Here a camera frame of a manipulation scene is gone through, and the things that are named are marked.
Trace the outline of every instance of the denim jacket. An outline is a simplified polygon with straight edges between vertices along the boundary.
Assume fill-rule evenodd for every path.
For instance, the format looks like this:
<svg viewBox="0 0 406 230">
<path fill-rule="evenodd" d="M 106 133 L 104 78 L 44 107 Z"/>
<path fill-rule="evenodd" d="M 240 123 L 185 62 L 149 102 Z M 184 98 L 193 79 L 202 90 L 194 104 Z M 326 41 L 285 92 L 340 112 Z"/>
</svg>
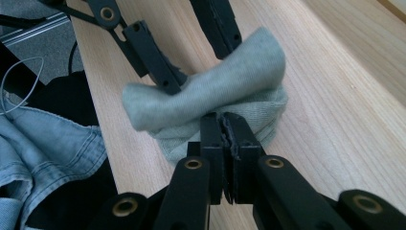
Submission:
<svg viewBox="0 0 406 230">
<path fill-rule="evenodd" d="M 1 115 L 0 229 L 29 229 L 30 213 L 46 196 L 69 181 L 88 178 L 105 159 L 97 126 L 30 107 Z"/>
</svg>

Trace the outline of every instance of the wood grain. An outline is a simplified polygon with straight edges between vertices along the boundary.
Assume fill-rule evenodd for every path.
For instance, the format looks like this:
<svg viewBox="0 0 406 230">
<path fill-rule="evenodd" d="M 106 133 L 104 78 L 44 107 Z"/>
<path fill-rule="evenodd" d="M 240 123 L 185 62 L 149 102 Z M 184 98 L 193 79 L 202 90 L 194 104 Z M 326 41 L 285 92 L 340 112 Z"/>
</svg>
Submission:
<svg viewBox="0 0 406 230">
<path fill-rule="evenodd" d="M 362 189 L 406 213 L 406 25 L 373 0 L 230 2 L 243 38 L 264 26 L 286 53 L 289 103 L 267 153 L 290 160 L 326 196 Z M 186 73 L 218 63 L 189 1 L 118 3 Z M 150 196 L 173 168 L 124 113 L 123 87 L 140 79 L 108 33 L 73 22 L 119 192 Z M 251 206 L 214 207 L 211 229 L 256 229 Z"/>
</svg>

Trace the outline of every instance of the gray towel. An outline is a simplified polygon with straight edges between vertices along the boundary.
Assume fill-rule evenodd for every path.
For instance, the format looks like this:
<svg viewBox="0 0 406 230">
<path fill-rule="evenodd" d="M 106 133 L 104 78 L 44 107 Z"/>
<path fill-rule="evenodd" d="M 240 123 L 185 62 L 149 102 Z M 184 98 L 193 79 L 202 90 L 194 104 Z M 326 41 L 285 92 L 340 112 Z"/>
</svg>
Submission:
<svg viewBox="0 0 406 230">
<path fill-rule="evenodd" d="M 259 28 L 220 64 L 191 76 L 176 95 L 130 83 L 123 92 L 124 108 L 133 127 L 149 131 L 172 164 L 186 156 L 189 141 L 200 140 L 199 118 L 211 111 L 243 116 L 266 147 L 287 103 L 284 68 L 278 41 Z"/>
</svg>

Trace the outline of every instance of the black metal bracket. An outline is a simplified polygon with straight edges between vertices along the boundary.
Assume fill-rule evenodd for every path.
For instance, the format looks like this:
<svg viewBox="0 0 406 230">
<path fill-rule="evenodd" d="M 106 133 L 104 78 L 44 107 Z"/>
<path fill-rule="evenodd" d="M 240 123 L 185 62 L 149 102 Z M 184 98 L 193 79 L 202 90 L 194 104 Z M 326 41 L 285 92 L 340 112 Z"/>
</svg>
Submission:
<svg viewBox="0 0 406 230">
<path fill-rule="evenodd" d="M 253 204 L 259 230 L 406 226 L 406 217 L 376 195 L 345 191 L 336 202 L 318 194 L 289 161 L 266 155 L 236 114 L 208 114 L 200 125 L 201 142 L 189 143 L 166 188 L 151 198 L 113 197 L 89 229 L 209 229 L 210 205 L 220 204 L 223 191 L 230 203 Z"/>
<path fill-rule="evenodd" d="M 191 0 L 200 27 L 218 59 L 230 55 L 241 43 L 241 34 L 228 0 Z"/>
<path fill-rule="evenodd" d="M 140 77 L 149 74 L 159 88 L 168 94 L 181 91 L 187 76 L 159 50 L 145 21 L 127 26 L 115 0 L 87 0 L 94 16 L 74 10 L 61 0 L 42 3 L 107 30 Z M 217 57 L 225 58 L 241 42 L 233 10 L 228 0 L 192 1 L 193 9 Z M 121 40 L 116 28 L 123 28 Z"/>
</svg>

